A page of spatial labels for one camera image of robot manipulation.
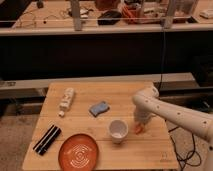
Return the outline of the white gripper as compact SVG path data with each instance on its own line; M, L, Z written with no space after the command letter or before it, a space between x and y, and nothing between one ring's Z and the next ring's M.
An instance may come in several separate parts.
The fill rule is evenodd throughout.
M136 107L134 110L134 121L140 124L147 124L151 119L151 113Z

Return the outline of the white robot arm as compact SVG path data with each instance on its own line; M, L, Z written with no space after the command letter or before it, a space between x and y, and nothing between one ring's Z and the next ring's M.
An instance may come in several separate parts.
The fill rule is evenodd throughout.
M135 121L145 125L151 114L156 114L202 138L209 144L203 171L213 171L213 115L164 102L158 97L155 86L145 87L133 95Z

